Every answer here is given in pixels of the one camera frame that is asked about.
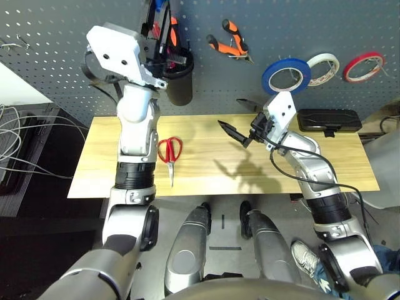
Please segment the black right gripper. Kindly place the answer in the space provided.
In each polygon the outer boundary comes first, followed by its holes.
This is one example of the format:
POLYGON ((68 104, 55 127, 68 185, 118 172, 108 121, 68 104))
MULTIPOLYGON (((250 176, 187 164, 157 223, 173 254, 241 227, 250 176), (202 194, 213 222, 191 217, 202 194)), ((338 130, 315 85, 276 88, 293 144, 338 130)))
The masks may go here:
POLYGON ((263 113, 263 106, 255 101, 238 98, 236 102, 252 113, 258 113, 256 117, 251 122, 251 129, 249 131, 249 136, 246 137, 237 131, 232 125, 218 120, 219 125, 223 131, 233 138, 235 141, 239 142, 244 148, 247 148, 252 141, 258 143, 266 143, 268 139, 268 134, 271 132, 273 127, 273 121, 268 119, 263 113))

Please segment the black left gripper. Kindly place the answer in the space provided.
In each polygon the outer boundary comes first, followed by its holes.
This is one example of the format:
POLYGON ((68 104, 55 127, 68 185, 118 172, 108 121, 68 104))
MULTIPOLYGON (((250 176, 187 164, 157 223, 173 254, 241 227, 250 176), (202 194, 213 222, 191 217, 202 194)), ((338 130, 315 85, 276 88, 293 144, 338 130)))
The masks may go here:
POLYGON ((141 41, 146 67, 161 67, 166 63, 165 52, 171 23, 169 4, 158 7, 158 21, 154 21, 156 5, 153 0, 144 0, 142 8, 141 41))

